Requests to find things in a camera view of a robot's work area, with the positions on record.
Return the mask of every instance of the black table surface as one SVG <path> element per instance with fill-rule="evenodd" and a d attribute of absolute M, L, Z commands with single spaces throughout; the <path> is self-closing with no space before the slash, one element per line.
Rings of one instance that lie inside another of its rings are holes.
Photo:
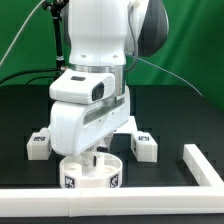
<path fill-rule="evenodd" d="M 48 127 L 48 86 L 0 88 L 0 189 L 59 188 L 61 156 L 28 161 L 31 134 Z M 180 86 L 130 86 L 131 115 L 158 143 L 158 162 L 136 162 L 130 136 L 114 137 L 111 153 L 123 161 L 122 187 L 197 186 L 183 162 L 184 144 L 196 144 L 224 178 L 224 113 L 195 91 Z M 224 214 L 61 218 L 1 218 L 0 223 L 224 223 Z"/>

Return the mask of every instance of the white block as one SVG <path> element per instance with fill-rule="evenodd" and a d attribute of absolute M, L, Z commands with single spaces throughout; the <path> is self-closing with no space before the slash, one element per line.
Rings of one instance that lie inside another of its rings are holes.
<path fill-rule="evenodd" d="M 0 190 L 0 217 L 68 216 L 68 194 L 61 189 Z"/>
<path fill-rule="evenodd" d="M 183 159 L 200 186 L 224 187 L 222 179 L 196 145 L 184 145 Z"/>
<path fill-rule="evenodd" d="M 157 162 L 158 145 L 149 133 L 132 134 L 131 149 L 139 162 Z"/>
<path fill-rule="evenodd" d="M 29 160 L 48 160 L 51 152 L 50 131 L 42 128 L 39 133 L 33 133 L 27 143 Z"/>

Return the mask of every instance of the white plastic casing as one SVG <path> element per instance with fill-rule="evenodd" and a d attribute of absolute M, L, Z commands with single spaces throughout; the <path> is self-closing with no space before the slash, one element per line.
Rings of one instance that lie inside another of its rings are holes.
<path fill-rule="evenodd" d="M 126 63 L 128 3 L 127 0 L 69 2 L 71 64 L 116 66 Z"/>
<path fill-rule="evenodd" d="M 130 95 L 126 87 L 124 102 L 106 114 L 85 123 L 86 115 L 102 107 L 102 101 L 90 105 L 57 101 L 51 110 L 51 144 L 54 151 L 76 156 L 128 121 Z"/>
<path fill-rule="evenodd" d="M 149 133 L 132 133 L 131 149 L 139 162 L 157 162 L 158 145 Z"/>
<path fill-rule="evenodd" d="M 113 95 L 115 91 L 115 78 L 113 74 L 91 74 L 67 69 L 50 86 L 50 97 L 64 102 L 91 104 L 93 103 L 93 90 L 100 84 L 103 84 L 103 96 L 100 100 Z"/>

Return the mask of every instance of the white border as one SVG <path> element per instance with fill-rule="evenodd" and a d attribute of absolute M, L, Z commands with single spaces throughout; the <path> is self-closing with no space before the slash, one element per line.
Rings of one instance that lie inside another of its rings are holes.
<path fill-rule="evenodd" d="M 203 176 L 208 164 L 197 165 L 203 155 L 195 145 L 185 145 L 184 151 L 184 159 L 186 152 L 196 158 L 193 167 Z M 202 183 L 211 186 L 200 187 L 0 190 L 0 217 L 224 213 L 223 182 L 210 177 Z"/>

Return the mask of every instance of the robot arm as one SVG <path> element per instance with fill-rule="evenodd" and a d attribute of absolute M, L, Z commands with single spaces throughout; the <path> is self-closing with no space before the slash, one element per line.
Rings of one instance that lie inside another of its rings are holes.
<path fill-rule="evenodd" d="M 70 68 L 50 87 L 56 100 L 49 126 L 51 145 L 56 153 L 69 156 L 60 165 L 62 187 L 121 185 L 118 158 L 86 151 L 129 120 L 125 53 L 133 53 L 130 33 L 137 41 L 151 1 L 70 0 L 68 4 Z"/>

